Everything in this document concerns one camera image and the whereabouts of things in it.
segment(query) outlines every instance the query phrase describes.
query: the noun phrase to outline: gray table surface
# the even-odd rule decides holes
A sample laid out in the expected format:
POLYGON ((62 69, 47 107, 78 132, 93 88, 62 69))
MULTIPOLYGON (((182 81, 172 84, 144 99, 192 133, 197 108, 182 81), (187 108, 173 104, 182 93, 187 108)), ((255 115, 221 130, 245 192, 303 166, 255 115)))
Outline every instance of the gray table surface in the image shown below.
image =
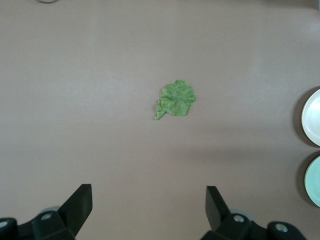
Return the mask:
POLYGON ((0 1, 0 217, 20 224, 91 183, 78 240, 197 240, 206 186, 312 240, 302 131, 320 85, 317 1, 0 1), (154 120, 169 82, 197 99, 154 120))

